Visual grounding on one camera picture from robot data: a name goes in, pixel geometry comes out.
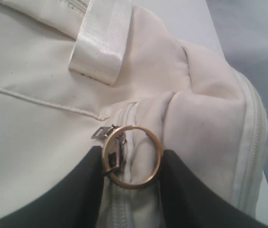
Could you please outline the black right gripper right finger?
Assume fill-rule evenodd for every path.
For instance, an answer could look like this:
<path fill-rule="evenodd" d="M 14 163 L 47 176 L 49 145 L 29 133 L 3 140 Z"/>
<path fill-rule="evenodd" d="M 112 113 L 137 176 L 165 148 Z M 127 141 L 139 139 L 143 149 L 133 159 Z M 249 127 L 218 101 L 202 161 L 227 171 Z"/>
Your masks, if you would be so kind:
<path fill-rule="evenodd" d="M 173 150 L 163 151 L 158 179 L 167 228 L 268 228 L 266 180 L 253 217 L 208 188 Z"/>

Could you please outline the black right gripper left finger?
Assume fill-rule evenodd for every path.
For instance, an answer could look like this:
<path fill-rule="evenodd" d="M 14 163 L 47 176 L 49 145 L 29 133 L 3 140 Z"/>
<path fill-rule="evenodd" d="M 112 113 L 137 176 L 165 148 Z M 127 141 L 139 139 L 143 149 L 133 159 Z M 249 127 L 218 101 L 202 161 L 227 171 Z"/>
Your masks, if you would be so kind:
<path fill-rule="evenodd" d="M 93 146 L 54 187 L 0 218 L 0 228 L 94 228 L 99 218 L 104 172 L 102 148 Z"/>

